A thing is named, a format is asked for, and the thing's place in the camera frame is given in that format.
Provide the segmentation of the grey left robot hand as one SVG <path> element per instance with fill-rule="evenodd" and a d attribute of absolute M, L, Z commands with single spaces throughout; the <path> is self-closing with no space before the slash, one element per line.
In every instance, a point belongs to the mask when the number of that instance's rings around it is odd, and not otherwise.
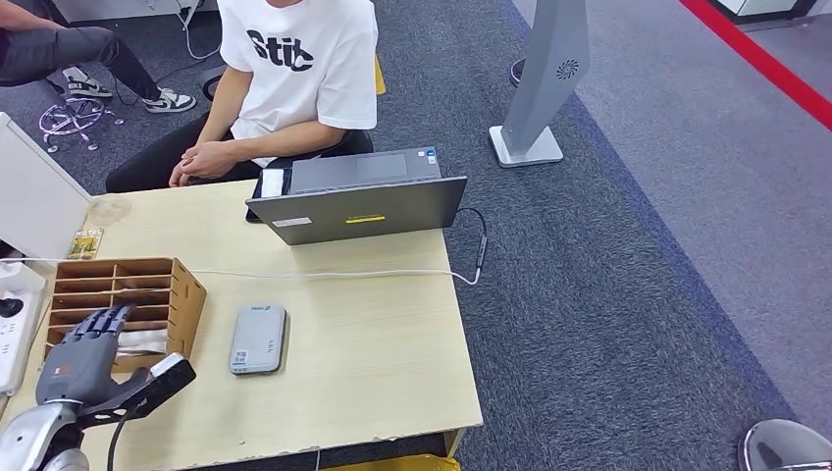
<path fill-rule="evenodd" d="M 134 370 L 122 383 L 111 377 L 119 335 L 134 308 L 133 304 L 103 308 L 71 328 L 47 355 L 36 383 L 36 403 L 73 401 L 96 406 L 147 381 L 145 367 Z"/>

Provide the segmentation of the person's right hand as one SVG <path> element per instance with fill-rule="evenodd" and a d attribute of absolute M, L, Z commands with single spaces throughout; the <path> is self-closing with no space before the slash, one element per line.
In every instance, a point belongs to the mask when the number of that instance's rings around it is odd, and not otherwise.
<path fill-rule="evenodd" d="M 200 180 L 202 161 L 198 155 L 183 155 L 175 165 L 169 179 L 169 187 L 185 187 L 195 185 Z"/>

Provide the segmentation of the person's left hand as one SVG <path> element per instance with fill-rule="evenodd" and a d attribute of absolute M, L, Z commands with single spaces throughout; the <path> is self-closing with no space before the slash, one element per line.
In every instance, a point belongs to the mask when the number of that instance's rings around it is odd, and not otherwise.
<path fill-rule="evenodd" d="M 179 183 L 190 179 L 215 179 L 226 174 L 237 163 L 230 141 L 209 141 L 187 149 L 179 165 Z"/>

